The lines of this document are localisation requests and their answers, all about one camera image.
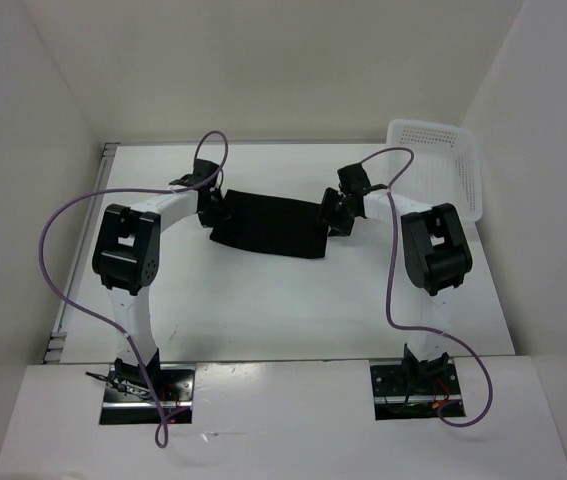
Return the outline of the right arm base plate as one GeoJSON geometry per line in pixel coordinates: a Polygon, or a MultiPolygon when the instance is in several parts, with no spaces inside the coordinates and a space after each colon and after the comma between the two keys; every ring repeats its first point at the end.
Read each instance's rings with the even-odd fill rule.
{"type": "Polygon", "coordinates": [[[371,363],[370,377],[377,421],[437,418],[441,406],[444,417],[466,416],[453,362],[437,379],[414,385],[408,384],[399,360],[371,363]]]}

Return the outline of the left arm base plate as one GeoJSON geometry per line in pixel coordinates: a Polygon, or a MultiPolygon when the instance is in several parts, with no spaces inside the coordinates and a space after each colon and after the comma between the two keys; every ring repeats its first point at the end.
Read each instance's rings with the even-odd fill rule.
{"type": "MultiPolygon", "coordinates": [[[[190,424],[196,366],[163,364],[155,376],[155,390],[169,424],[190,424]]],[[[105,383],[99,424],[158,425],[160,416],[143,381],[130,382],[116,378],[114,367],[107,376],[97,375],[105,383]]]]}

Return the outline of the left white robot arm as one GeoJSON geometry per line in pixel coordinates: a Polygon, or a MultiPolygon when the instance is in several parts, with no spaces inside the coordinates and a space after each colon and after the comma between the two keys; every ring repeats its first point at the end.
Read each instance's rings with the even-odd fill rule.
{"type": "Polygon", "coordinates": [[[127,386],[139,399],[162,387],[160,354],[152,333],[149,287],[159,270],[161,234],[177,222],[198,216],[205,227],[223,218],[217,177],[221,167],[195,159],[193,171],[161,193],[130,206],[106,207],[92,257],[93,271],[106,288],[120,339],[109,382],[127,386]]]}

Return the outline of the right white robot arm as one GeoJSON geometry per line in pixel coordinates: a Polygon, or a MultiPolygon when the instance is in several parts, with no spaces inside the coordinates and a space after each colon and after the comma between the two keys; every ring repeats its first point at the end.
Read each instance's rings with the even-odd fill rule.
{"type": "Polygon", "coordinates": [[[386,317],[392,328],[409,334],[401,361],[403,385],[413,393],[425,392],[447,372],[446,340],[476,355],[467,342],[448,331],[452,301],[473,266],[457,210],[450,203],[422,204],[390,192],[385,185],[374,185],[359,163],[337,174],[339,187],[325,191],[319,219],[341,236],[351,233],[357,217],[391,227],[386,317]],[[419,317],[409,323],[396,322],[392,312],[399,258],[408,279],[421,292],[419,317]]]}

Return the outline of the black skirt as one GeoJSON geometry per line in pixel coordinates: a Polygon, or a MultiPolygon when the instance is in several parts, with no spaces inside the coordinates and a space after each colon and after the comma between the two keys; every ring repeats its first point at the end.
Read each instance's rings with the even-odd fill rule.
{"type": "Polygon", "coordinates": [[[308,260],[326,255],[328,227],[317,203],[229,190],[224,206],[227,217],[210,234],[216,243],[308,260]]]}

